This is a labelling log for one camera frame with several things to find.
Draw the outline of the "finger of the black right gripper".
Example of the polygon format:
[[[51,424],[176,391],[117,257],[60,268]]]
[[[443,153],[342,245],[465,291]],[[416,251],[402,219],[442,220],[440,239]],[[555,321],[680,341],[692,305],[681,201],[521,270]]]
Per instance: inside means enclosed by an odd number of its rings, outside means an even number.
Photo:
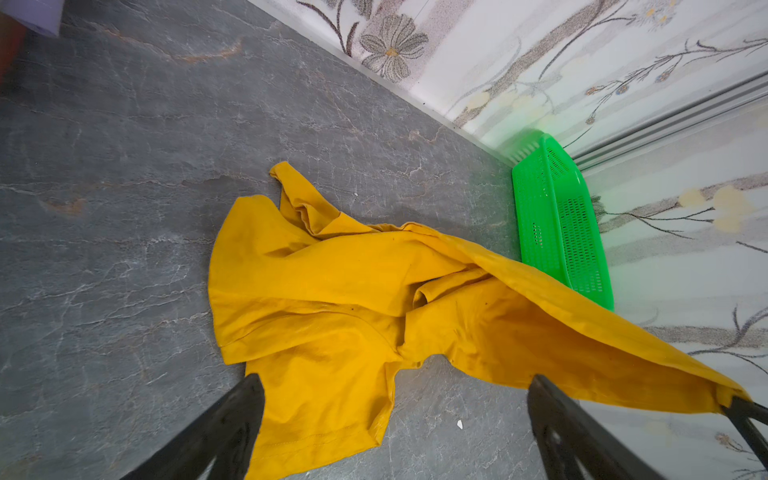
[[[724,415],[734,425],[764,468],[768,467],[768,443],[756,423],[767,425],[768,411],[763,405],[735,397]]]

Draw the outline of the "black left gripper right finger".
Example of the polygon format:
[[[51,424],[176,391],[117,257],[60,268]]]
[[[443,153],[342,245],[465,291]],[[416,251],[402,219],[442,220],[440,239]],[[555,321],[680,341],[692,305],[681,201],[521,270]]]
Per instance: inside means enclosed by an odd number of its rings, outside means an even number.
[[[547,377],[534,376],[527,407],[549,479],[661,477]]]

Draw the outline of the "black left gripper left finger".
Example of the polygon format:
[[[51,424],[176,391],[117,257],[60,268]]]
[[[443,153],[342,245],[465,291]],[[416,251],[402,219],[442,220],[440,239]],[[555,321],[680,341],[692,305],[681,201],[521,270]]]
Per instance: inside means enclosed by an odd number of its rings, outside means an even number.
[[[265,408],[265,390],[249,374],[127,479],[243,479]]]

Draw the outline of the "yellow t shirt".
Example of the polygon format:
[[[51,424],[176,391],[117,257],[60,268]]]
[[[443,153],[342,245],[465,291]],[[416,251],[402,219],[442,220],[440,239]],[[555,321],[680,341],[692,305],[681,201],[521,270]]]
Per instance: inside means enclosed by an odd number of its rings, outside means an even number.
[[[434,355],[486,382],[544,375],[572,398],[641,410],[718,413],[746,397],[533,267],[417,223],[360,223],[288,163],[271,175],[280,201],[235,201],[208,277],[223,360],[265,390],[251,479],[378,447],[397,373]]]

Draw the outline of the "green plastic basket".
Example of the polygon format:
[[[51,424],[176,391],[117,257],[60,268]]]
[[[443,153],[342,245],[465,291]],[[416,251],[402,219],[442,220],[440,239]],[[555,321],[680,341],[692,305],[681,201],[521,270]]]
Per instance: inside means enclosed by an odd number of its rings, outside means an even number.
[[[511,171],[522,261],[612,311],[614,295],[592,198],[564,148],[540,133]]]

